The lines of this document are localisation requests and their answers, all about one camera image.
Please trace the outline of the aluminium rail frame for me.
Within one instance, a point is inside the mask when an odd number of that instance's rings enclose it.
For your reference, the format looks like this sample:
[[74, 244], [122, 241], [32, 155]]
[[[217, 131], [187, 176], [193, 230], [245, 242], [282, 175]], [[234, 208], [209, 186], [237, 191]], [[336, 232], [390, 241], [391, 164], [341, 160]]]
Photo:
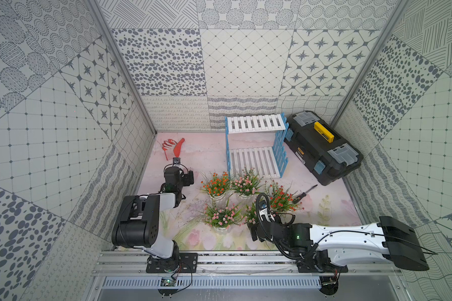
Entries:
[[[205, 251], [196, 252], [197, 267], [194, 276], [216, 275], [296, 275], [295, 261], [283, 257], [277, 251]], [[93, 276], [143, 276], [171, 275], [171, 272], [154, 271], [149, 267], [149, 255], [140, 251], [102, 252], [92, 271]], [[349, 263], [340, 275], [392, 276], [401, 270], [392, 263]]]

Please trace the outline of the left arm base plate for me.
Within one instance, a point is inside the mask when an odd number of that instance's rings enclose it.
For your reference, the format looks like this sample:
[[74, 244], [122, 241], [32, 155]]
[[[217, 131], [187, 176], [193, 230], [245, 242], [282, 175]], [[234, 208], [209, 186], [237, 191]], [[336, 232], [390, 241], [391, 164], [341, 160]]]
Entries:
[[156, 258], [150, 255], [147, 260], [146, 273], [173, 273], [178, 269], [184, 273], [195, 273], [197, 264], [198, 253], [174, 253], [169, 259]]

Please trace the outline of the black plastic toolbox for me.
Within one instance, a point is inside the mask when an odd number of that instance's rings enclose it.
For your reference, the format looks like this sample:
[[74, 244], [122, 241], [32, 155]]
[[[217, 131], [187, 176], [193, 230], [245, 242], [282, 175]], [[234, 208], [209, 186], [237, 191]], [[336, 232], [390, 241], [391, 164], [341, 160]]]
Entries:
[[360, 168], [364, 155], [313, 111], [293, 114], [287, 122], [286, 145], [321, 185]]

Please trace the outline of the blue white wooden rack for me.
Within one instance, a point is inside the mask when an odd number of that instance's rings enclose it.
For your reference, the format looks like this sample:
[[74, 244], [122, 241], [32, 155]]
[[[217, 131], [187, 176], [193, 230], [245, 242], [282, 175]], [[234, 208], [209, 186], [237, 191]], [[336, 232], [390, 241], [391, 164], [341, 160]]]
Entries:
[[[282, 178], [288, 165], [284, 139], [289, 124], [283, 113], [226, 117], [225, 145], [227, 172], [231, 178], [254, 169], [260, 176]], [[240, 146], [230, 145], [231, 135], [248, 135], [251, 138], [273, 138], [269, 142], [246, 141]]]

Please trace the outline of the black screwdriver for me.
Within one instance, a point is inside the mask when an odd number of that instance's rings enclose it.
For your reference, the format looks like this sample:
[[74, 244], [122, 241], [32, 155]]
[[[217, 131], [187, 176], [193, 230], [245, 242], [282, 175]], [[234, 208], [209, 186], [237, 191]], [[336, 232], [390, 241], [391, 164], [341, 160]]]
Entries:
[[305, 198], [310, 192], [312, 192], [312, 190], [314, 190], [315, 188], [317, 188], [318, 185], [315, 184], [314, 186], [312, 186], [310, 189], [308, 189], [307, 191], [304, 191], [300, 194], [297, 194], [293, 197], [292, 203], [293, 204], [298, 204], [303, 198]]

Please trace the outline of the orange flower pot rear left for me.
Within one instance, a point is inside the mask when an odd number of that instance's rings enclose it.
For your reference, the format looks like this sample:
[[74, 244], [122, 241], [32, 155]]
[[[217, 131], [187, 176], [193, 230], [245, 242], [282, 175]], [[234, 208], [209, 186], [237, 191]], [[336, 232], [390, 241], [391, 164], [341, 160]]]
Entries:
[[221, 174], [212, 173], [210, 177], [205, 177], [200, 184], [201, 190], [211, 199], [223, 198], [231, 188], [231, 179], [228, 172]]

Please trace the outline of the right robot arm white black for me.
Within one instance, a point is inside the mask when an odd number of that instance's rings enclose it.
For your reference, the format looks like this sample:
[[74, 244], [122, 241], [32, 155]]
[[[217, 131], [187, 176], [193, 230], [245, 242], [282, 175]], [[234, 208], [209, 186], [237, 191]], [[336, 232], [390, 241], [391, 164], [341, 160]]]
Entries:
[[358, 227], [326, 227], [309, 223], [282, 223], [261, 217], [249, 223], [253, 241], [270, 242], [300, 273], [347, 272], [348, 265], [391, 262], [415, 272], [429, 270], [423, 248], [413, 228], [382, 216], [379, 222]]

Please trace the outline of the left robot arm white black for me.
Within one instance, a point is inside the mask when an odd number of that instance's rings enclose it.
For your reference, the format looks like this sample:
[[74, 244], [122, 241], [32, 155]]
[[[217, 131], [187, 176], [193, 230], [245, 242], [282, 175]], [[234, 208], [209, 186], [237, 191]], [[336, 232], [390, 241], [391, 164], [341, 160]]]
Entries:
[[179, 207], [185, 199], [182, 189], [192, 184], [193, 171], [182, 164], [169, 164], [158, 193], [125, 196], [112, 229], [113, 245], [142, 250], [158, 260], [176, 260], [177, 243], [159, 233], [159, 216]]

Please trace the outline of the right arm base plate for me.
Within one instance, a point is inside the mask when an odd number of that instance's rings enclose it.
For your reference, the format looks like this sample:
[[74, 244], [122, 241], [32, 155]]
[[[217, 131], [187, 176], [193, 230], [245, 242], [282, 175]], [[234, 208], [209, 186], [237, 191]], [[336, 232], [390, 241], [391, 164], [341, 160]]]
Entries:
[[334, 265], [327, 250], [316, 252], [307, 259], [296, 260], [296, 266], [300, 273], [347, 273], [349, 271], [347, 266]]

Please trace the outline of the red flower pot right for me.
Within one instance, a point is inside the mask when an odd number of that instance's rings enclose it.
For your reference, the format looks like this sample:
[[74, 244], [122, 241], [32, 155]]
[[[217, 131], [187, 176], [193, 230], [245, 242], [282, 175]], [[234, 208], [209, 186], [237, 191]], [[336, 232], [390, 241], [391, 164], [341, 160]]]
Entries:
[[289, 188], [285, 188], [277, 181], [272, 180], [266, 185], [266, 194], [269, 198], [271, 214], [279, 216], [280, 214], [292, 214], [296, 211], [305, 209], [301, 201], [290, 193]]

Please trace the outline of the pink flower pot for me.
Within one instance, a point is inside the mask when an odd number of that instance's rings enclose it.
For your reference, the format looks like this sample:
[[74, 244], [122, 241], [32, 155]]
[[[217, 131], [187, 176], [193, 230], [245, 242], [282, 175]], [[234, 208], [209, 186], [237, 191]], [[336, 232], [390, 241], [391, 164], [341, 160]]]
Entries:
[[250, 197], [259, 192], [262, 180], [256, 169], [243, 169], [242, 174], [231, 182], [231, 189], [242, 197]]
[[241, 208], [234, 203], [226, 207], [217, 207], [207, 204], [203, 211], [202, 221], [218, 230], [226, 230], [234, 225], [241, 224]]
[[246, 225], [255, 225], [258, 222], [255, 202], [246, 205], [245, 209], [243, 222]]

